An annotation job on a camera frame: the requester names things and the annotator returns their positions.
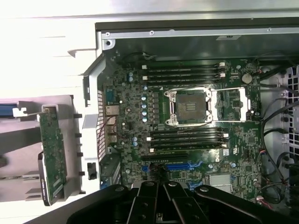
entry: green expansion card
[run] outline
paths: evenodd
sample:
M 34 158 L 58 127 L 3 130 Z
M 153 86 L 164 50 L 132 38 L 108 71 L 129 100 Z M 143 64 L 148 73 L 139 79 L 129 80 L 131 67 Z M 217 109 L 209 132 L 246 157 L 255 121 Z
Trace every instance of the green expansion card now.
M 148 165 L 159 162 L 191 189 L 209 184 L 254 201 L 258 66 L 240 59 L 142 65 L 118 69 L 104 85 L 107 139 L 121 154 L 122 183 L 146 180 Z
M 58 125 L 56 107 L 44 107 L 39 122 L 43 143 L 43 152 L 38 155 L 43 201 L 51 206 L 63 197 L 66 183 L 66 162 L 64 141 Z

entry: green circuit board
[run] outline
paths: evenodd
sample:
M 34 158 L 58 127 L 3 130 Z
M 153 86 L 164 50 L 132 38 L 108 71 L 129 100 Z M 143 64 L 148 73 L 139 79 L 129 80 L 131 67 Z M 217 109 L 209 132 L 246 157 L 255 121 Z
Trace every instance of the green circuit board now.
M 44 170 L 40 170 L 45 178 L 42 179 L 42 188 L 45 205 L 51 205 L 57 194 L 63 190 L 66 183 L 66 162 L 64 153 L 64 141 L 60 132 L 58 117 L 55 107 L 44 108 L 44 114 L 40 114 L 39 122 L 43 143 Z
M 225 63 L 225 75 L 221 80 L 211 84 L 165 84 L 148 86 L 144 78 L 148 69 L 165 72 L 177 67 L 195 67 Z M 261 147 L 260 141 L 260 80 L 255 75 L 257 66 L 247 60 L 205 60 L 179 62 L 150 62 L 146 66 L 118 69 L 110 81 L 104 85 L 106 105 L 109 105 L 107 116 L 115 116 L 115 123 L 106 126 L 108 143 L 121 153 L 121 177 L 124 185 L 130 186 L 138 180 L 146 180 L 147 173 L 143 167 L 150 162 L 165 164 L 189 164 L 190 169 L 172 169 L 170 178 L 185 182 L 190 188 L 201 184 L 210 184 L 240 196 L 254 200 L 259 189 L 260 178 L 256 169 L 256 157 Z M 242 81 L 244 74 L 250 74 L 252 80 Z M 218 122 L 205 124 L 203 127 L 172 127 L 166 124 L 170 119 L 170 98 L 165 92 L 174 88 L 183 88 L 177 94 L 189 94 L 184 88 L 205 86 L 214 90 L 230 89 L 217 93 L 215 109 L 219 114 Z M 239 88 L 245 89 L 245 95 L 250 99 L 250 110 L 246 112 L 246 121 L 240 122 L 242 103 L 240 103 Z M 201 92 L 192 92 L 194 99 L 201 97 Z M 115 107 L 117 113 L 111 112 Z M 203 113 L 194 113 L 199 105 L 188 104 L 188 110 L 193 113 L 182 114 L 182 123 L 198 123 L 205 118 Z M 200 119 L 188 119 L 192 114 L 200 115 Z M 165 141 L 163 147 L 153 147 L 153 134 L 176 132 L 194 135 L 199 131 L 212 131 L 216 136 L 222 136 L 220 145 L 208 145 L 204 148 L 183 147 L 174 148 L 171 141 Z M 146 156 L 157 156 L 157 160 L 144 159 Z

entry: blue pcie slot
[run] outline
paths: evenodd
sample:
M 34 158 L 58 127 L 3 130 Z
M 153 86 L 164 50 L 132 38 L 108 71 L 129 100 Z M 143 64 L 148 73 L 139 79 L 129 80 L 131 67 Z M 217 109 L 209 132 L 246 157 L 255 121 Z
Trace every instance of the blue pcie slot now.
M 199 167 L 202 164 L 202 161 L 199 161 L 196 164 L 191 163 L 180 163 L 180 164 L 166 164 L 168 170 L 192 170 L 195 167 Z M 142 166 L 143 172 L 148 172 L 148 166 Z

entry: screw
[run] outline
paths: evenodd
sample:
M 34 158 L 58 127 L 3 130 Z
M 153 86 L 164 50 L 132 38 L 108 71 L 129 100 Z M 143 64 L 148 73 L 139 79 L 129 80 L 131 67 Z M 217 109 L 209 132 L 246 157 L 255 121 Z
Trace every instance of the screw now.
M 153 182 L 150 182 L 150 181 L 145 183 L 145 186 L 147 186 L 147 187 L 151 187 L 151 186 L 154 186 L 154 185 L 155 184 Z
M 177 186 L 177 183 L 175 183 L 175 182 L 169 182 L 168 185 L 171 186 L 171 187 L 175 187 L 175 186 Z
M 123 187 L 119 187 L 119 188 L 117 188 L 117 189 L 115 189 L 115 191 L 123 191 L 124 190 L 124 188 Z
M 206 188 L 206 187 L 201 187 L 201 188 L 200 188 L 200 191 L 202 191 L 202 192 L 208 192 L 208 191 L 209 191 L 209 189 L 208 189 L 208 188 Z

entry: cpu socket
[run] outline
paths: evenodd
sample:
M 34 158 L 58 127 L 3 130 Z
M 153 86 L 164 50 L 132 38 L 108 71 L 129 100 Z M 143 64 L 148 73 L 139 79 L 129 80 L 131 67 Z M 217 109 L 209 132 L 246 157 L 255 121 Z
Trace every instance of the cpu socket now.
M 236 90 L 240 92 L 242 102 L 240 120 L 218 120 L 217 92 Z M 246 113 L 250 110 L 250 100 L 245 95 L 245 89 L 230 88 L 215 90 L 207 87 L 176 88 L 164 93 L 169 97 L 170 119 L 165 123 L 175 127 L 201 126 L 212 122 L 244 122 Z

